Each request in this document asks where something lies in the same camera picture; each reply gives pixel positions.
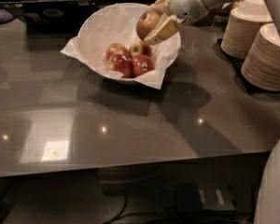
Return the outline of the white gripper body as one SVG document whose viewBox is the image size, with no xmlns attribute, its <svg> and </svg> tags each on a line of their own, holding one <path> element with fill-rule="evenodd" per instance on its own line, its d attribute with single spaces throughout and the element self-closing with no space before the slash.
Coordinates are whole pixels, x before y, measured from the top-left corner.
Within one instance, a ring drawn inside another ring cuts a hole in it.
<svg viewBox="0 0 280 224">
<path fill-rule="evenodd" d="M 170 10 L 187 24 L 193 24 L 208 14 L 203 0 L 170 0 Z"/>
</svg>

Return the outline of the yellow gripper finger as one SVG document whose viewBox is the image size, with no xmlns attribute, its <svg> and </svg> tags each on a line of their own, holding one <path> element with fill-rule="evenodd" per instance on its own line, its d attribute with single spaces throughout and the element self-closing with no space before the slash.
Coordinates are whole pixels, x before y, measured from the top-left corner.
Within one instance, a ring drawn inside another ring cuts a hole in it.
<svg viewBox="0 0 280 224">
<path fill-rule="evenodd" d="M 162 15 L 162 14 L 171 15 L 172 14 L 172 12 L 170 10 L 170 0 L 157 0 L 148 9 L 155 11 L 160 15 Z"/>
<path fill-rule="evenodd" d="M 156 27 L 144 38 L 149 45 L 158 45 L 175 35 L 181 26 L 181 20 L 176 15 L 162 14 Z"/>
</svg>

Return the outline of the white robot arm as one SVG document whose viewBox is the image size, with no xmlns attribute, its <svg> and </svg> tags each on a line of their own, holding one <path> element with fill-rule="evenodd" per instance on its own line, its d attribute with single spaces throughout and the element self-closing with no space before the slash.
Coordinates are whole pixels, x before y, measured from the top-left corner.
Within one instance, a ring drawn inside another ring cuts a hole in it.
<svg viewBox="0 0 280 224">
<path fill-rule="evenodd" d="M 149 8 L 161 14 L 161 20 L 145 36 L 157 45 L 175 35 L 181 24 L 193 24 L 214 7 L 235 0 L 157 0 Z M 264 0 L 280 37 L 280 0 Z M 259 187 L 254 224 L 280 224 L 280 140 L 274 146 L 264 168 Z"/>
</svg>

